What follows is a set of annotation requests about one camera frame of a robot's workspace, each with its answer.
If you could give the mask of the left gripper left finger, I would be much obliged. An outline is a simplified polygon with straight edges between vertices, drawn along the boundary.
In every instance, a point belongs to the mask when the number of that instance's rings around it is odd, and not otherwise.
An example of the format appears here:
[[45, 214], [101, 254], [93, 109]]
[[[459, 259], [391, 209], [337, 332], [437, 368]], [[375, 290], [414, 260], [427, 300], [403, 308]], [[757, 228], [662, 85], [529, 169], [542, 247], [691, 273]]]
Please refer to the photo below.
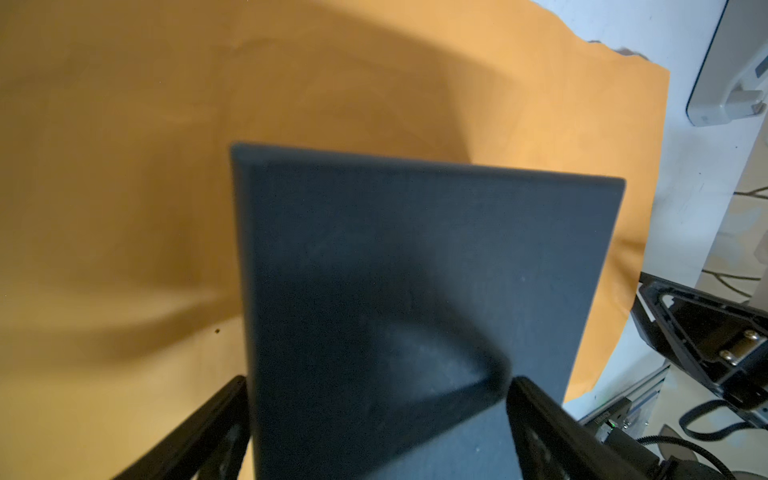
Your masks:
[[232, 378], [119, 479], [236, 479], [251, 439], [247, 381]]

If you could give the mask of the white tape dispenser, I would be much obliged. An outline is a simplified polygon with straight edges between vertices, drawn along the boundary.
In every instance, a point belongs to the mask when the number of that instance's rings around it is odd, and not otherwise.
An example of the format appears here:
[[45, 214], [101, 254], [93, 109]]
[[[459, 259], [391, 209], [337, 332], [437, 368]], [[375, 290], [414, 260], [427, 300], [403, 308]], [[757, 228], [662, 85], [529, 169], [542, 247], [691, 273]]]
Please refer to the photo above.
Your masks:
[[767, 109], [767, 2], [725, 4], [686, 105], [695, 127], [724, 125]]

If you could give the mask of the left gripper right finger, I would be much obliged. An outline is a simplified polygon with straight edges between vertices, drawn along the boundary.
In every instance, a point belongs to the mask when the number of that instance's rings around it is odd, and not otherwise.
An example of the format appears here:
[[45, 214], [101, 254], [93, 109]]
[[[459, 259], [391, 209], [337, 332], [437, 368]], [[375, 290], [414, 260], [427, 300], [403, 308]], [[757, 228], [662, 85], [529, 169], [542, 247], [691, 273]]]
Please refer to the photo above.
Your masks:
[[506, 410], [524, 480], [642, 479], [530, 379], [512, 379]]

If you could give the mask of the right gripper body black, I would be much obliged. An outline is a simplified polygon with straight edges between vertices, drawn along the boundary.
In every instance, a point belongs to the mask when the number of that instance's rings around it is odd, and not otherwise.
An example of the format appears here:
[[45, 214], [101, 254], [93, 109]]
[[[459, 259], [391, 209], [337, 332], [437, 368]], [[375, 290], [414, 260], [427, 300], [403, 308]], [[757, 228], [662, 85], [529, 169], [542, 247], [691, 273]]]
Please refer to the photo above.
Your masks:
[[641, 273], [631, 316], [640, 337], [716, 396], [684, 414], [683, 429], [726, 407], [733, 429], [767, 427], [767, 314]]

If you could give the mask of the black gift box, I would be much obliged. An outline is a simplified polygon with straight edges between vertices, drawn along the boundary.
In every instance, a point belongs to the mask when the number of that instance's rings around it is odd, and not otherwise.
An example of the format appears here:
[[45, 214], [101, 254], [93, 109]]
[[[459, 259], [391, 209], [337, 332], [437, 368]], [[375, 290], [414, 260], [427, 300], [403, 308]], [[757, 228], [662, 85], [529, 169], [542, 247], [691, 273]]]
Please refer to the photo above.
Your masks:
[[625, 181], [230, 155], [256, 476], [519, 478], [511, 379], [563, 400]]

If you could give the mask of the orange wrapping paper sheet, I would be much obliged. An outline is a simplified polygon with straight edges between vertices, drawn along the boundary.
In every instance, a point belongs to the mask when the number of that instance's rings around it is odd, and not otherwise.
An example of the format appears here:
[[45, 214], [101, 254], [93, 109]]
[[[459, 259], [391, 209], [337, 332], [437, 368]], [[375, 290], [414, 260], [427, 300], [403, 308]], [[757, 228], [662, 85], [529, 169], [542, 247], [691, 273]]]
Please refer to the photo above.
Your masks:
[[5, 1], [1, 475], [107, 479], [233, 375], [229, 145], [627, 190], [566, 398], [630, 308], [669, 72], [530, 1]]

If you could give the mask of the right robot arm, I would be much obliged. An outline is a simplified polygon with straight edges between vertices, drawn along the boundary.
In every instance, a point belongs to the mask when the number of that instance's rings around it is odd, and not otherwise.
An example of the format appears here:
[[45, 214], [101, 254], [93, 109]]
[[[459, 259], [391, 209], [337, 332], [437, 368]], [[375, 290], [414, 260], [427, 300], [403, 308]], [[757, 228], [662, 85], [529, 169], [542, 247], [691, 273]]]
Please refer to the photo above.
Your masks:
[[678, 432], [633, 438], [638, 392], [608, 403], [587, 426], [645, 479], [747, 479], [704, 448], [767, 427], [767, 316], [747, 305], [644, 273], [632, 307], [640, 337], [713, 399], [681, 415]]

